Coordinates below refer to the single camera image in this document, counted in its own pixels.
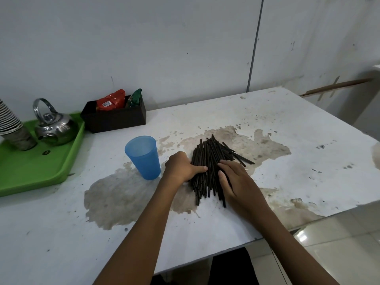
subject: pile of black straws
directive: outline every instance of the pile of black straws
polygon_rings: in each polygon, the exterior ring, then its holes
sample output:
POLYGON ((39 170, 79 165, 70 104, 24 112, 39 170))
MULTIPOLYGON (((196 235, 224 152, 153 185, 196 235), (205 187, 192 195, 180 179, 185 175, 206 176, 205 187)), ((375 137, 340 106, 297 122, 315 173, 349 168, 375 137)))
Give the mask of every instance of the pile of black straws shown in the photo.
POLYGON ((220 160, 237 160, 241 165, 245 167, 243 162, 248 164, 254 164, 254 162, 238 155, 234 150, 228 148, 228 146, 222 142, 219 143, 214 135, 206 141, 197 145, 193 151, 193 158, 191 163, 195 166, 207 166, 209 169, 206 173, 200 173, 195 175, 191 180, 190 184, 194 189, 196 195, 196 204, 199 205, 199 201, 204 196, 205 198, 210 198, 210 191, 212 190, 214 196, 218 193, 219 200, 223 202, 223 207, 226 207, 226 201, 224 199, 223 190, 221 188, 218 171, 221 168, 218 166, 220 160))

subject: black box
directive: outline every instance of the black box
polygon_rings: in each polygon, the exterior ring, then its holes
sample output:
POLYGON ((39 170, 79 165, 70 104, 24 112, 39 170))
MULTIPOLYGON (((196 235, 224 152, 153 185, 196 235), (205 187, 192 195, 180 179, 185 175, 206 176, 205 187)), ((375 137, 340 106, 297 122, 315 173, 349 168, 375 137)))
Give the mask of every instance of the black box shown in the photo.
POLYGON ((146 109, 143 96, 140 97, 140 106, 111 111, 96 111, 96 101, 87 102, 81 112, 81 118, 91 133, 145 125, 146 109))

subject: hand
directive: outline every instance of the hand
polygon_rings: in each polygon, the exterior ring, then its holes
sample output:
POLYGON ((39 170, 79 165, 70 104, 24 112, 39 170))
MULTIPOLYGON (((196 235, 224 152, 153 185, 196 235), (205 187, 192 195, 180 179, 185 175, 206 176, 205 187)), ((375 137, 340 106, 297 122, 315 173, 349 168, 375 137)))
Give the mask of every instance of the hand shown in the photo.
POLYGON ((259 187, 245 171, 244 167, 234 161, 221 160, 218 163, 230 179, 228 184, 226 175, 219 170, 219 181, 226 201, 243 218, 253 223, 256 229, 274 215, 268 206, 259 187))
POLYGON ((191 165, 190 161, 186 153, 182 151, 171 155, 165 163, 163 178, 178 182, 178 186, 180 186, 183 182, 189 181, 195 174, 207 171, 206 166, 194 166, 191 165))

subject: stainless steel kettle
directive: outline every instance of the stainless steel kettle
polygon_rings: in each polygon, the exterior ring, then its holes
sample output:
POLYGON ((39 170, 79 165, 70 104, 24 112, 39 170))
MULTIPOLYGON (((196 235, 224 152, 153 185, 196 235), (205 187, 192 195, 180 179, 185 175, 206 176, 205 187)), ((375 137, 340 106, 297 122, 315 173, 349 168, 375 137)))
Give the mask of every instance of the stainless steel kettle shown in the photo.
POLYGON ((78 134, 78 124, 69 114, 58 113, 50 102, 44 98, 38 98, 33 102, 34 114, 38 119, 34 131, 38 140, 51 145, 63 145, 75 139, 78 134), (43 101, 50 110, 43 116, 38 104, 43 101))

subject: kettle handle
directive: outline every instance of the kettle handle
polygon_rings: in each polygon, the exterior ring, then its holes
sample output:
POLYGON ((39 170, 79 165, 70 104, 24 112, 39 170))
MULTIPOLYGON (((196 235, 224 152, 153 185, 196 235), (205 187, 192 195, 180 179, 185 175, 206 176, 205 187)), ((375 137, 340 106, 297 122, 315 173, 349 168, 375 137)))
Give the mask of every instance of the kettle handle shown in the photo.
POLYGON ((38 108, 38 103, 40 101, 43 101, 46 104, 46 106, 49 108, 50 112, 55 113, 55 114, 58 114, 58 112, 54 109, 53 105, 51 105, 48 100, 46 100, 44 98, 38 98, 38 99, 34 100, 34 102, 33 102, 33 111, 34 111, 34 114, 36 115, 37 119, 41 123, 46 123, 45 119, 42 117, 42 115, 40 113, 40 109, 38 108))

